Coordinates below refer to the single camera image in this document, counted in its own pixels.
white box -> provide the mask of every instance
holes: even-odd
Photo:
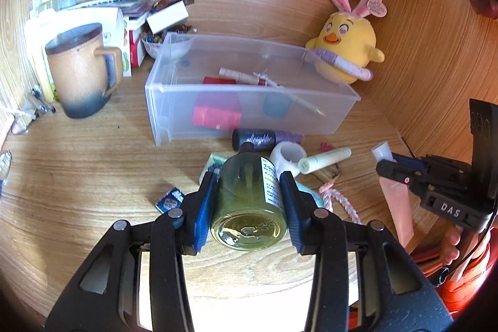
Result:
[[[185,4],[180,1],[150,15],[147,18],[147,23],[149,23],[152,32],[156,34],[163,29],[182,23],[187,18],[187,8],[185,7]]]

mug handle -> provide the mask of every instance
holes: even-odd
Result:
[[[118,85],[121,83],[121,79],[123,79],[123,57],[121,49],[118,47],[97,47],[94,49],[94,56],[98,57],[100,55],[112,55],[113,57],[114,76],[116,77],[116,82],[105,91],[104,97],[108,97],[116,90]]]

plush toy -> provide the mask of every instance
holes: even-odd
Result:
[[[384,54],[375,48],[377,42],[370,22],[372,14],[384,17],[387,13],[382,0],[360,0],[351,10],[348,0],[332,0],[339,12],[330,16],[320,35],[306,43],[322,59],[316,63],[317,71],[335,82],[340,75],[347,83],[357,79],[371,80],[373,73],[366,69],[370,60],[384,61]]]

purple lip balm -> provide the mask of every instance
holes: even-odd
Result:
[[[302,134],[289,131],[237,128],[232,134],[232,146],[234,151],[238,151],[243,143],[250,142],[254,144],[255,151],[271,151],[282,141],[300,144],[302,139]]]

pink braided cord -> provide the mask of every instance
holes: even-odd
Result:
[[[340,192],[337,191],[337,189],[333,189],[334,182],[330,181],[328,183],[325,183],[320,189],[318,189],[318,193],[322,196],[323,198],[323,204],[325,208],[332,212],[332,201],[335,200],[337,201],[346,213],[348,213],[349,218],[354,222],[355,224],[361,224],[362,222],[360,221],[358,217],[358,213],[356,210],[353,208],[353,205],[349,202],[349,200]]]

